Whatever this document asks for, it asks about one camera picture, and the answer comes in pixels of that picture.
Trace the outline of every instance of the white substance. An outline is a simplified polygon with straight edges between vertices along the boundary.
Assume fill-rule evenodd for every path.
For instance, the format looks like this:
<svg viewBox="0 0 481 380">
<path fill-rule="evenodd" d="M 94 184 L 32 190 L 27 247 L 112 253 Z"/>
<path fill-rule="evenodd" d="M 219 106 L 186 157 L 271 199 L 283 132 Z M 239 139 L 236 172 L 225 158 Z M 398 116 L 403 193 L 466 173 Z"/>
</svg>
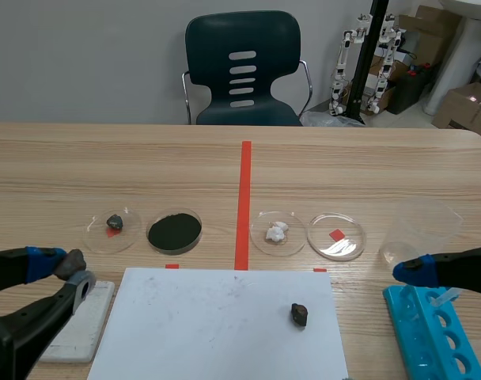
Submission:
<svg viewBox="0 0 481 380">
<path fill-rule="evenodd" d="M 285 233 L 281 227 L 274 226 L 267 230 L 267 236 L 265 238 L 277 243 L 278 241 L 284 240 Z"/>
<path fill-rule="evenodd" d="M 284 222 L 275 222 L 274 225 L 279 227 L 282 232 L 286 232 L 288 230 L 288 225 Z"/>
</svg>

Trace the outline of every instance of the petri dish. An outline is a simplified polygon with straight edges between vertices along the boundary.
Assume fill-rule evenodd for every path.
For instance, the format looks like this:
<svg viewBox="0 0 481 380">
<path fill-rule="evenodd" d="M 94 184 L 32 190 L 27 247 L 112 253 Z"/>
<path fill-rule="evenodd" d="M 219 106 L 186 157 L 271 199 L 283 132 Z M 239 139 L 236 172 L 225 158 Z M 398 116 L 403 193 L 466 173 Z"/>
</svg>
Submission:
<svg viewBox="0 0 481 380">
<path fill-rule="evenodd" d="M 202 237 L 202 219 L 187 208 L 169 208 L 147 224 L 146 237 L 151 246 L 165 255 L 191 251 Z"/>
<path fill-rule="evenodd" d="M 123 220 L 119 231 L 107 226 L 107 219 L 114 214 Z M 93 216 L 84 229 L 84 243 L 95 253 L 118 253 L 130 247 L 138 239 L 142 220 L 128 207 L 111 209 Z"/>
<path fill-rule="evenodd" d="M 284 222 L 288 225 L 285 238 L 282 241 L 267 240 L 267 230 L 275 222 Z M 295 216 L 294 212 L 262 211 L 252 221 L 250 228 L 251 239 L 255 246 L 271 256 L 291 256 L 302 249 L 305 244 L 305 226 Z"/>
<path fill-rule="evenodd" d="M 321 256 L 349 261 L 359 257 L 365 248 L 365 232 L 357 222 L 343 214 L 316 216 L 307 227 L 307 239 Z"/>
</svg>

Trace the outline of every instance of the sink pedestal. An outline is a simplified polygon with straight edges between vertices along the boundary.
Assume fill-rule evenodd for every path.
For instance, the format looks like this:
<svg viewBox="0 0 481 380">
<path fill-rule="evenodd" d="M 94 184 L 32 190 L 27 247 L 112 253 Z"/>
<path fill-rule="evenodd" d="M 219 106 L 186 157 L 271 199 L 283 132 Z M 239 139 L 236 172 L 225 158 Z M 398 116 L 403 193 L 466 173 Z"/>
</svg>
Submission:
<svg viewBox="0 0 481 380">
<path fill-rule="evenodd" d="M 435 115 L 449 89 L 465 86 L 481 58 L 481 21 L 465 19 L 464 32 L 432 89 L 423 111 Z"/>
</svg>

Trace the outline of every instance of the black powder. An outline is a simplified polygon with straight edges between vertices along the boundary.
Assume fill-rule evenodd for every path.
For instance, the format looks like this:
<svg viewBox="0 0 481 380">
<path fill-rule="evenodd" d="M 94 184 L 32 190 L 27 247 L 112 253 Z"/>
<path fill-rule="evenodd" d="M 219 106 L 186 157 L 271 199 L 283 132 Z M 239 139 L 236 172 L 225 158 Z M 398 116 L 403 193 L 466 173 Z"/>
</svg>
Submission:
<svg viewBox="0 0 481 380">
<path fill-rule="evenodd" d="M 202 225 L 195 217 L 188 214 L 169 215 L 151 226 L 147 239 L 157 249 L 174 251 L 190 245 L 201 231 Z"/>
</svg>

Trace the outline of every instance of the white sink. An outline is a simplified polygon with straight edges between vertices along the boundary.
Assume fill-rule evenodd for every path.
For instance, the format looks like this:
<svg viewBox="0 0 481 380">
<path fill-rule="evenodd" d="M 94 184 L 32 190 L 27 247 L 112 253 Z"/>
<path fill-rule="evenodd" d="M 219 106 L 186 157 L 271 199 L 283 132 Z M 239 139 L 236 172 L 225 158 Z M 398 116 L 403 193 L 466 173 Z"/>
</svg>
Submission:
<svg viewBox="0 0 481 380">
<path fill-rule="evenodd" d="M 429 101 L 425 113 L 435 115 L 449 89 L 467 85 L 481 58 L 481 0 L 439 0 L 443 7 L 465 18 L 464 31 L 460 35 Z"/>
<path fill-rule="evenodd" d="M 481 0 L 439 0 L 439 2 L 450 12 L 481 20 Z"/>
</svg>

